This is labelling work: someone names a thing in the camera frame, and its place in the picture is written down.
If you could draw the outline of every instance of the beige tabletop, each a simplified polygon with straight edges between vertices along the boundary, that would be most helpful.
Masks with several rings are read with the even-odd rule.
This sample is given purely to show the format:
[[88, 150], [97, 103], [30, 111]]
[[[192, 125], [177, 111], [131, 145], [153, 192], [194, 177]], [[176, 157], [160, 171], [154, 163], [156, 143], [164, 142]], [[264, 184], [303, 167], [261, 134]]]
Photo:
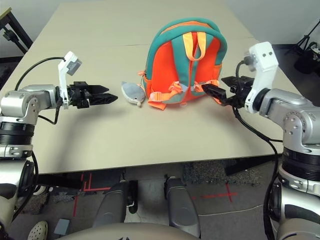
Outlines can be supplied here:
[[[257, 41], [219, 0], [199, 0], [197, 4], [191, 0], [114, 0], [59, 6], [0, 95], [12, 90], [35, 62], [73, 51], [83, 64], [67, 77], [69, 84], [86, 81], [103, 85], [119, 99], [87, 109], [62, 109], [57, 125], [39, 119], [33, 145], [41, 174], [273, 153], [268, 144], [235, 119], [230, 107], [219, 106], [209, 97], [161, 111], [146, 102], [138, 108], [122, 96], [121, 81], [140, 82], [137, 72], [145, 68], [149, 44], [157, 31], [172, 20], [190, 16], [217, 23], [228, 43], [221, 77], [234, 75], [244, 52]], [[38, 66], [21, 86], [58, 85], [58, 63]], [[253, 76], [247, 67], [240, 74]], [[273, 86], [298, 92], [280, 69]], [[240, 112], [249, 124], [269, 137], [282, 138], [276, 124], [258, 114]], [[41, 112], [51, 119], [54, 113]], [[282, 152], [281, 144], [276, 148]]]

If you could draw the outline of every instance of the backpack strap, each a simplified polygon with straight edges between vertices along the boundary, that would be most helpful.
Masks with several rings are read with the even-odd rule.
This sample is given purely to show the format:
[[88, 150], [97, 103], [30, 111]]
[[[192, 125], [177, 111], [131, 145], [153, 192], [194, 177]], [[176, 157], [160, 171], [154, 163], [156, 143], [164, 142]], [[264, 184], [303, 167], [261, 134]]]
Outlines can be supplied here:
[[187, 32], [182, 35], [184, 48], [185, 48], [185, 54], [188, 57], [188, 59], [193, 62], [200, 61], [201, 59], [204, 58], [204, 56], [206, 54], [206, 33], [200, 31], [200, 32], [197, 32], [196, 35], [197, 35], [199, 49], [201, 52], [201, 55], [198, 58], [194, 58], [194, 56], [193, 56], [194, 40], [192, 37], [192, 32]]
[[161, 109], [161, 110], [165, 110], [167, 104], [165, 103], [162, 103], [162, 102], [154, 102], [154, 101], [151, 101], [149, 102], [148, 101], [148, 104], [151, 106], [151, 107], [154, 107], [154, 108], [157, 108], [157, 109]]
[[[217, 79], [212, 79], [212, 80], [209, 80], [209, 81], [202, 83], [202, 84], [199, 84], [195, 81], [194, 82], [194, 91], [196, 91], [197, 93], [203, 93], [204, 90], [202, 88], [202, 85], [204, 85], [204, 84], [213, 84], [215, 86], [219, 86], [219, 81]], [[216, 101], [217, 104], [221, 104], [221, 101], [218, 98], [213, 97], [213, 99]]]
[[178, 81], [174, 81], [169, 87], [169, 93], [162, 93], [160, 91], [154, 91], [150, 93], [148, 102], [162, 102], [171, 99], [174, 95], [182, 93], [182, 87]]

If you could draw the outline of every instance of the teal backpack trim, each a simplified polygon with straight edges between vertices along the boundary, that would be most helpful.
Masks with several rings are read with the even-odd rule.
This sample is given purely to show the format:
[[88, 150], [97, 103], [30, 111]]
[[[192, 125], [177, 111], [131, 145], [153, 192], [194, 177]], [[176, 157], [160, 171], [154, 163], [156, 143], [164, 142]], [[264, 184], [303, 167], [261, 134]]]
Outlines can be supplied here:
[[166, 31], [163, 34], [159, 35], [155, 40], [152, 42], [151, 47], [149, 49], [147, 61], [146, 61], [146, 68], [145, 68], [145, 73], [146, 73], [146, 78], [151, 79], [152, 78], [152, 70], [153, 70], [153, 62], [155, 58], [155, 54], [158, 50], [158, 48], [172, 40], [177, 38], [178, 36], [182, 36], [185, 33], [189, 32], [205, 32], [209, 35], [212, 35], [220, 40], [220, 49], [217, 53], [216, 65], [220, 65], [222, 62], [222, 59], [226, 55], [227, 52], [227, 42], [226, 39], [222, 36], [222, 34], [214, 29], [210, 29], [205, 26], [196, 26], [196, 25], [191, 25], [191, 26], [179, 26], [177, 28], [174, 28], [172, 30]]
[[211, 28], [213, 28], [214, 30], [216, 30], [220, 33], [219, 27], [213, 21], [211, 21], [209, 19], [202, 18], [202, 17], [187, 17], [187, 18], [182, 18], [182, 19], [172, 21], [172, 22], [168, 23], [167, 25], [165, 25], [163, 28], [161, 28], [158, 31], [158, 33], [155, 35], [153, 40], [155, 40], [167, 28], [170, 28], [171, 26], [176, 25], [176, 24], [181, 24], [181, 23], [190, 22], [190, 21], [196, 21], [199, 23], [208, 24]]
[[[185, 86], [189, 86], [189, 59], [186, 56], [184, 40], [182, 35], [171, 40], [173, 49], [173, 58], [176, 72], [178, 74], [179, 83]], [[166, 101], [162, 101], [164, 104], [180, 103], [186, 95], [186, 92], [174, 95], [172, 98]]]
[[144, 77], [142, 76], [142, 83], [143, 83], [143, 87], [144, 87], [144, 89], [145, 89], [145, 91], [147, 92], [147, 83], [145, 82], [145, 80], [144, 80]]

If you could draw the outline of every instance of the wire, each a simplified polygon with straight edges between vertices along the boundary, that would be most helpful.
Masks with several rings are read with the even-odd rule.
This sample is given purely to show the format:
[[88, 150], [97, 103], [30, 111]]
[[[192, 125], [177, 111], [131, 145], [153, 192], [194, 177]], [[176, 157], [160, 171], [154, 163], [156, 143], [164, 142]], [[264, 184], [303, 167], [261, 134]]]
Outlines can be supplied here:
[[239, 70], [240, 70], [240, 67], [241, 67], [241, 65], [242, 64], [245, 64], [245, 61], [240, 61], [239, 63], [238, 63], [238, 65], [236, 66], [236, 68], [235, 68], [235, 77], [238, 79], [239, 78]]
[[[242, 60], [240, 61], [235, 69], [235, 76], [239, 79], [239, 70], [241, 65], [245, 64], [245, 62]], [[266, 139], [270, 142], [277, 142], [277, 143], [282, 143], [282, 140], [278, 140], [278, 139], [272, 139], [270, 137], [267, 137], [266, 135], [264, 135], [263, 133], [259, 132], [258, 130], [256, 130], [255, 128], [253, 128], [251, 125], [249, 125], [245, 120], [243, 120], [243, 118], [241, 117], [238, 109], [233, 109], [233, 113], [235, 115], [235, 117], [242, 123], [242, 125], [244, 125], [247, 129], [249, 129], [251, 132], [253, 132], [254, 134], [256, 134], [258, 137]]]
[[46, 120], [47, 122], [51, 123], [52, 125], [56, 125], [58, 122], [59, 111], [60, 111], [60, 107], [62, 106], [62, 103], [63, 103], [63, 99], [61, 97], [59, 97], [58, 101], [56, 102], [54, 121], [52, 121], [49, 118], [46, 118], [45, 116], [42, 116], [42, 115], [39, 115], [38, 117], [40, 119]]
[[16, 83], [15, 85], [15, 88], [14, 90], [17, 91], [22, 80], [25, 78], [25, 76], [32, 70], [34, 69], [36, 66], [44, 63], [44, 62], [47, 62], [47, 61], [50, 61], [50, 60], [57, 60], [57, 59], [61, 59], [63, 61], [66, 61], [65, 58], [63, 56], [54, 56], [54, 57], [48, 57], [48, 58], [45, 58], [45, 59], [42, 59], [41, 61], [38, 61], [37, 63], [35, 63], [34, 65], [32, 65], [27, 71], [24, 72], [24, 74], [20, 77], [20, 79], [18, 80], [18, 82]]
[[0, 239], [6, 240], [8, 238], [8, 233], [5, 229], [5, 225], [0, 222]]
[[209, 217], [209, 216], [218, 216], [218, 215], [225, 215], [225, 214], [236, 214], [236, 213], [242, 213], [242, 212], [247, 212], [251, 211], [257, 208], [262, 207], [263, 204], [248, 208], [248, 209], [243, 209], [243, 210], [237, 210], [237, 211], [226, 211], [226, 212], [218, 212], [218, 213], [210, 213], [210, 214], [198, 214], [200, 217]]
[[32, 151], [31, 156], [32, 156], [32, 160], [33, 160], [33, 163], [34, 163], [34, 171], [35, 171], [34, 177], [33, 177], [32, 188], [31, 188], [28, 196], [26, 196], [24, 202], [14, 212], [12, 221], [14, 221], [16, 219], [16, 217], [19, 215], [19, 213], [22, 211], [22, 209], [27, 205], [27, 203], [29, 202], [29, 200], [33, 196], [33, 194], [34, 194], [34, 192], [36, 190], [36, 187], [37, 187], [37, 182], [38, 182], [38, 178], [39, 178], [39, 166], [38, 166], [37, 158], [36, 158], [36, 155], [35, 155], [34, 151]]
[[271, 226], [272, 226], [272, 229], [275, 233], [278, 233], [278, 230], [275, 228], [274, 224], [273, 224], [273, 221], [271, 221]]
[[[244, 63], [245, 62], [242, 60], [236, 66], [235, 76], [238, 79], [239, 79], [240, 66], [242, 64], [244, 64]], [[241, 115], [240, 115], [240, 113], [239, 113], [237, 108], [232, 107], [232, 110], [233, 110], [235, 118], [238, 119], [239, 122], [242, 125], [244, 125], [247, 129], [249, 129], [254, 134], [256, 134], [259, 138], [264, 140], [266, 143], [268, 143], [270, 145], [270, 147], [272, 148], [272, 150], [274, 151], [274, 168], [273, 168], [272, 178], [271, 178], [271, 181], [270, 181], [270, 183], [269, 183], [269, 185], [267, 187], [267, 190], [266, 190], [266, 193], [265, 193], [265, 196], [264, 196], [264, 201], [263, 201], [263, 225], [264, 225], [264, 233], [265, 233], [267, 239], [268, 240], [275, 240], [275, 235], [274, 235], [274, 232], [273, 232], [273, 226], [272, 226], [272, 223], [271, 223], [271, 219], [269, 217], [269, 199], [270, 199], [270, 195], [271, 195], [271, 190], [272, 190], [273, 184], [274, 184], [275, 180], [278, 177], [279, 159], [278, 159], [277, 149], [275, 148], [275, 146], [271, 142], [281, 143], [283, 141], [267, 137], [263, 133], [259, 132], [258, 130], [256, 130], [255, 128], [250, 126], [246, 121], [244, 121], [242, 119], [242, 117], [241, 117]]]
[[306, 183], [307, 184], [306, 184], [306, 191], [305, 192], [308, 193], [308, 190], [309, 190], [309, 180], [308, 179], [306, 180]]

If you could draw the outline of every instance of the red tape mark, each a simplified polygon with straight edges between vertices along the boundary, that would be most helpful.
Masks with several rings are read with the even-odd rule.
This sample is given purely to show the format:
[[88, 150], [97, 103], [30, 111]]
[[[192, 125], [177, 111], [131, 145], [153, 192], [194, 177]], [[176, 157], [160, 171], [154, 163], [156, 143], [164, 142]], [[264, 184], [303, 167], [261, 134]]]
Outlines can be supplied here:
[[230, 195], [230, 188], [229, 188], [229, 183], [228, 182], [225, 183], [225, 187], [226, 187], [226, 191], [228, 192], [229, 201], [230, 201], [230, 203], [232, 203], [232, 198], [231, 198], [231, 195]]
[[87, 188], [87, 181], [84, 181], [84, 185], [83, 185], [84, 192], [106, 191], [106, 190], [111, 189], [111, 187], [109, 187], [109, 186], [100, 187], [100, 188], [91, 188], [91, 181], [92, 181], [92, 174], [90, 173], [88, 188]]
[[230, 192], [230, 193], [218, 193], [218, 194], [210, 194], [210, 195], [202, 195], [200, 196], [201, 199], [213, 199], [213, 198], [221, 198], [221, 197], [231, 197], [238, 195], [237, 192]]
[[78, 205], [78, 195], [77, 196], [75, 196], [75, 201], [74, 201], [74, 207], [73, 207], [73, 217], [75, 217], [76, 216], [76, 212], [77, 212], [77, 205]]

